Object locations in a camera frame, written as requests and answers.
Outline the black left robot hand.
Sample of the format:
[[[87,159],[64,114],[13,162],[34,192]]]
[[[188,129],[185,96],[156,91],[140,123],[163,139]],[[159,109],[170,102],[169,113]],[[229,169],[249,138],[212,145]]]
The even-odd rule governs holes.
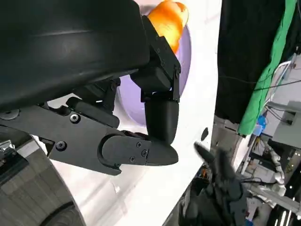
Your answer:
[[[135,1],[0,3],[0,123],[38,136],[52,160],[113,176],[177,163],[180,73]],[[141,90],[146,134],[118,129],[125,75]]]

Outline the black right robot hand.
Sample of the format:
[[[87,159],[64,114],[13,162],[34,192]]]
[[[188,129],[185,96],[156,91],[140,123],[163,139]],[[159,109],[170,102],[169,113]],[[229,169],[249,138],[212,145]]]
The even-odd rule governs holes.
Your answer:
[[[194,148],[211,171],[207,184],[194,178],[179,213],[181,226],[244,226],[247,210],[246,190],[236,175],[227,153],[215,154],[195,142]]]

